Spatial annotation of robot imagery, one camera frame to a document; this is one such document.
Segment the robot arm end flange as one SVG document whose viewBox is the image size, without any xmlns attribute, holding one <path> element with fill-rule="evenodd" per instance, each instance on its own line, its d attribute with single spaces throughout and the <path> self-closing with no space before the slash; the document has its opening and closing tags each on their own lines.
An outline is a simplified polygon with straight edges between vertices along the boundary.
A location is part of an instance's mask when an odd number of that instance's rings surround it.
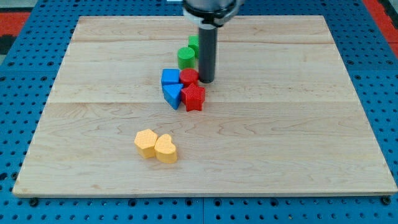
<svg viewBox="0 0 398 224">
<path fill-rule="evenodd" d="M 223 27 L 235 15 L 245 0 L 183 0 L 183 15 L 201 29 Z"/>
</svg>

